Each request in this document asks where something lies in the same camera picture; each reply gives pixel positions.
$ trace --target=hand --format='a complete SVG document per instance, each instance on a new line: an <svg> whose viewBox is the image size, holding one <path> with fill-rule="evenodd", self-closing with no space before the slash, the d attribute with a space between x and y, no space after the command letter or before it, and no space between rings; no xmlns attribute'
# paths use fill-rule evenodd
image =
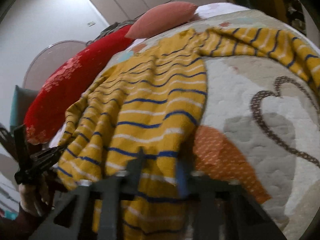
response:
<svg viewBox="0 0 320 240"><path fill-rule="evenodd" d="M40 185L19 185L22 209L35 216L42 217L49 210L50 195L44 176L40 178Z"/></svg>

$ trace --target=brown heart outline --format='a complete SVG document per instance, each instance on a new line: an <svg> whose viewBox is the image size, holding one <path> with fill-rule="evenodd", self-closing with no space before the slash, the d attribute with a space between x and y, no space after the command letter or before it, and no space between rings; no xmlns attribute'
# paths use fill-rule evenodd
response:
<svg viewBox="0 0 320 240"><path fill-rule="evenodd" d="M297 88L299 88L310 100L311 104L315 107L316 112L318 114L318 120L319 120L319 110L316 106L316 104L314 103L312 97L310 96L310 94L307 92L307 90L305 90L305 88L300 85L298 82L296 82L294 79L289 78L287 76L282 76L282 77L277 77L274 83L274 88L275 88L275 92L273 91L267 91L267 90L262 90L259 91L258 93L256 93L250 102L250 109L251 112L253 114L253 118L255 120L255 122L257 123L257 125L261 128L261 130L263 131L263 133L268 136L271 140L275 141L277 143L277 145L279 145L280 147L284 148L286 151L288 151L291 154L294 154L298 157L301 157L305 160L307 160L308 162L314 163L316 166L318 166L318 168L320 168L320 162L310 156L309 154L307 154L306 152L300 152L295 148L290 147L289 145L287 145L283 140L281 140L279 138L279 136L277 136L266 124L266 122L263 120L263 115L261 112L261 102L264 98L266 97L270 97L270 96L274 96L274 97L281 97L281 91L280 91L280 85L284 84L284 83L291 83L293 85L295 85Z"/></svg>

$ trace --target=red cushion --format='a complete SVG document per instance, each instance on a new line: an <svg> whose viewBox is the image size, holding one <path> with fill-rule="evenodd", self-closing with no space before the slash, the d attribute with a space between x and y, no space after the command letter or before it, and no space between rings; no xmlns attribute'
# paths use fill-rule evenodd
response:
<svg viewBox="0 0 320 240"><path fill-rule="evenodd" d="M24 119L29 143L46 143L57 133L67 108L80 98L111 57L133 42L124 37L130 27L90 44L47 79Z"/></svg>

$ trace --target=headboard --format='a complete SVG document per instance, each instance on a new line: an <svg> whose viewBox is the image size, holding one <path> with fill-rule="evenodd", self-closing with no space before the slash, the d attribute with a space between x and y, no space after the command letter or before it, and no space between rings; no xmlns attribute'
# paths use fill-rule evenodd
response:
<svg viewBox="0 0 320 240"><path fill-rule="evenodd" d="M23 88L40 90L44 82L63 63L85 49L83 41L60 41L41 51L30 64Z"/></svg>

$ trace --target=teal cushion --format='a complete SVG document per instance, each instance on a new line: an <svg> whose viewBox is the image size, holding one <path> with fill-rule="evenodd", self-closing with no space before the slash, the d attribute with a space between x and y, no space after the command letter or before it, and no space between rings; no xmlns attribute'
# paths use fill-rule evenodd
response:
<svg viewBox="0 0 320 240"><path fill-rule="evenodd" d="M10 113L10 132L12 134L16 127L23 124L24 116L37 95L38 91L15 86Z"/></svg>

